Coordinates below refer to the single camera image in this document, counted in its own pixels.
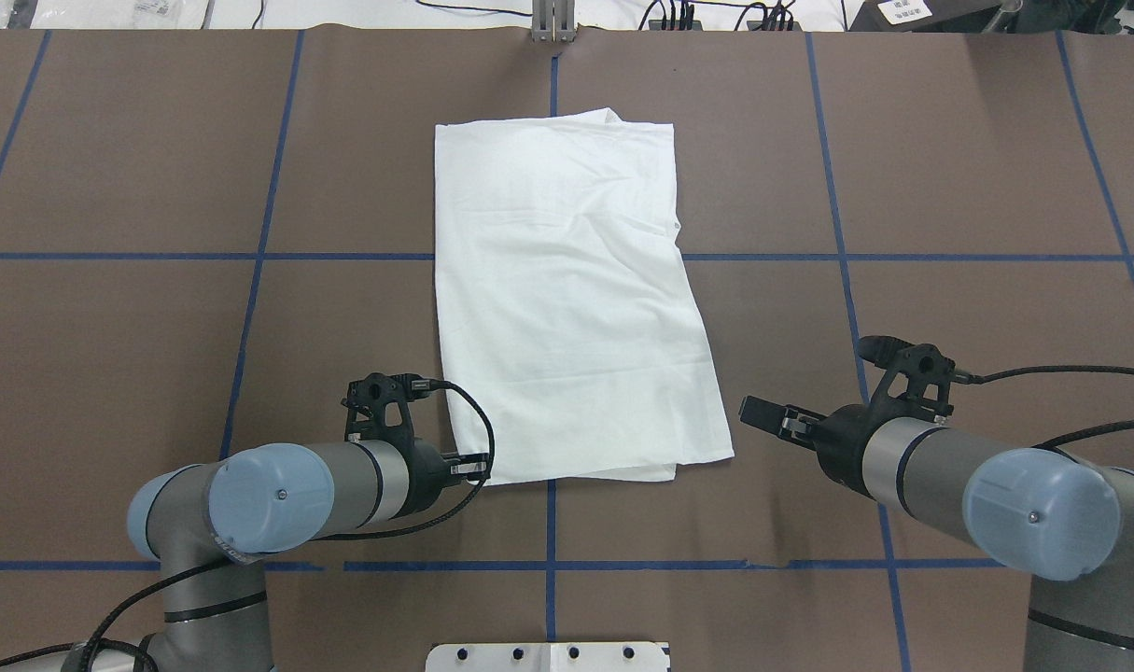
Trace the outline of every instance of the sticker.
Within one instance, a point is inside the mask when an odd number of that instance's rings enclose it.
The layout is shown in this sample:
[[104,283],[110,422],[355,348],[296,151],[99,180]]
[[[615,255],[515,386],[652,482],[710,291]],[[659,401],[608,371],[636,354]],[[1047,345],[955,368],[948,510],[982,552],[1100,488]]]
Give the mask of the sticker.
[[879,2],[882,16],[890,25],[899,25],[908,22],[917,22],[920,18],[932,16],[932,11],[924,5],[924,0],[889,0]]
[[136,0],[135,11],[166,17],[172,11],[172,0]]

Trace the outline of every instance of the white floor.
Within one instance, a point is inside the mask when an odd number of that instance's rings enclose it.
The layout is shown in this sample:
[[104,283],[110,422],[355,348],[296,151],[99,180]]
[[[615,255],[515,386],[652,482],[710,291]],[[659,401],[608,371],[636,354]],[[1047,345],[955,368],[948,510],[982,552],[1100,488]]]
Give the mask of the white floor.
[[[442,0],[449,5],[484,5],[490,8],[528,12],[531,0]],[[649,0],[576,0],[575,18],[581,25],[606,29],[635,29]],[[208,0],[39,0],[33,27],[151,27],[194,29],[203,22]],[[263,18],[256,27],[298,29],[324,23],[356,27],[491,27],[528,26],[530,19],[509,14],[450,11],[423,8],[414,0],[263,0]],[[14,0],[0,0],[0,27],[7,26]],[[852,24],[862,0],[845,0]],[[213,0],[212,29],[248,29],[260,12],[261,0]],[[844,29],[839,0],[794,0],[792,11],[809,31]],[[731,29],[741,14],[737,8],[702,5],[695,18],[704,29]],[[756,18],[758,11],[748,18]],[[655,10],[652,18],[659,16]],[[1118,14],[1124,25],[1134,27],[1134,12]]]

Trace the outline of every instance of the folded white towel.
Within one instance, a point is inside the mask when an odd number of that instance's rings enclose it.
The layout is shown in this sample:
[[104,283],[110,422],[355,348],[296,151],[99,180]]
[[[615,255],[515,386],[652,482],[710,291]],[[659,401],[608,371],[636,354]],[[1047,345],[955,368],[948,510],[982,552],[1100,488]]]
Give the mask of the folded white towel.
[[[435,129],[447,378],[496,431],[490,484],[669,480],[733,457],[675,246],[674,127],[612,110]],[[488,442],[451,395],[462,452]]]

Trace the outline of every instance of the robotic arm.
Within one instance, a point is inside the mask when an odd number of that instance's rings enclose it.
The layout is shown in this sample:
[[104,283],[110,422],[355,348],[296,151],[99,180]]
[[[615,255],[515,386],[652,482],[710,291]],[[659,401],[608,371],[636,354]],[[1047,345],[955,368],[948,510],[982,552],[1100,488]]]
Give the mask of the robotic arm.
[[746,397],[741,420],[814,451],[837,484],[1031,571],[1026,672],[1134,672],[1134,473],[943,425],[951,383],[980,380],[934,346],[871,335],[857,355],[886,369],[869,405],[822,416]]
[[[491,469],[491,448],[482,454],[443,456],[414,436],[408,402],[438,389],[462,393],[480,411],[491,437],[486,417],[456,385],[374,373],[346,391],[345,442],[269,443],[219,463],[176,469],[139,490],[127,513],[132,543],[149,560],[160,560],[166,578],[192,573],[164,587],[164,631],[139,643],[160,672],[276,671],[261,560],[311,539],[416,531],[450,518],[477,493]],[[390,407],[399,417],[392,425]],[[425,511],[443,488],[463,480],[477,483],[459,505],[433,521],[399,531],[353,533]],[[86,643],[68,655],[7,670],[144,671],[138,660],[133,666],[130,656],[93,656],[96,652],[88,649]]]

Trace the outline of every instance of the blue joint cap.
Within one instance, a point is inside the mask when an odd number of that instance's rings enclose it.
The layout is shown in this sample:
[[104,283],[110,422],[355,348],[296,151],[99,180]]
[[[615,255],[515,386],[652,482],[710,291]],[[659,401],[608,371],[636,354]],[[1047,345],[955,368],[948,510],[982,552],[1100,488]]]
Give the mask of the blue joint cap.
[[187,468],[201,467],[200,463],[191,463],[189,467],[181,467],[169,474],[161,474],[144,484],[139,492],[132,497],[130,505],[127,507],[127,538],[135,545],[135,550],[141,556],[147,560],[161,560],[152,552],[152,545],[147,543],[147,516],[152,513],[152,505],[161,490],[172,480],[172,477]]
[[1122,508],[1097,469],[1040,448],[993,456],[963,496],[968,536],[998,562],[1052,581],[1098,569],[1122,529]]
[[333,505],[330,468],[297,443],[236,453],[209,485],[213,533],[239,553],[279,553],[308,542]]

